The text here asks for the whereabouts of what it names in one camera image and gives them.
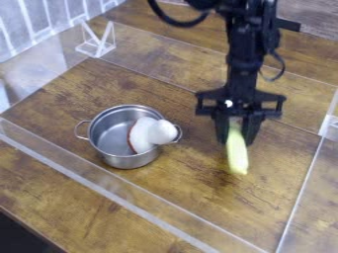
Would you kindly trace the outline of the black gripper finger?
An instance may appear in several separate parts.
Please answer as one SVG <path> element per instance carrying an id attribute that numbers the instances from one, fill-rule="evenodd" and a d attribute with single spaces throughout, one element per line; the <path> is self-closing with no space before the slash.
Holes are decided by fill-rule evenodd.
<path id="1" fill-rule="evenodd" d="M 244 118 L 242 135 L 248 146 L 256 141 L 264 120 L 265 117 L 262 115 L 249 115 Z"/>
<path id="2" fill-rule="evenodd" d="M 230 128 L 229 117 L 224 114 L 217 114 L 214 116 L 214 122 L 216 122 L 217 140 L 221 144 L 225 144 L 228 142 L 229 137 L 229 128 Z"/>

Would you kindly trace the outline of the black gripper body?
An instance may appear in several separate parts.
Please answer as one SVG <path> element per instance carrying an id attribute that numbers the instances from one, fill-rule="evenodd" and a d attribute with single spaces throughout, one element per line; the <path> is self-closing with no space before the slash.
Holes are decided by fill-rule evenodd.
<path id="1" fill-rule="evenodd" d="M 228 86 L 196 94 L 196 113 L 200 116 L 245 118 L 262 116 L 265 119 L 277 119 L 283 116 L 285 95 L 264 92 L 258 89 L 242 88 L 237 94 Z"/>

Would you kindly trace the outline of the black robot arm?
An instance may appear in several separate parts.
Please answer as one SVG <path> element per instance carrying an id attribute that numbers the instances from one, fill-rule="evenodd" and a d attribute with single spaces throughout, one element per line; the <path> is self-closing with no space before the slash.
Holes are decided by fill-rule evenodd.
<path id="1" fill-rule="evenodd" d="M 217 139 L 230 139 L 230 121 L 242 120 L 241 136 L 253 144 L 264 120 L 283 115 L 287 96 L 257 88 L 265 57 L 277 53 L 281 31 L 277 18 L 277 0 L 188 0 L 201 12 L 213 10 L 226 22 L 229 42 L 228 80 L 224 87 L 197 94 L 200 115 L 216 122 Z"/>

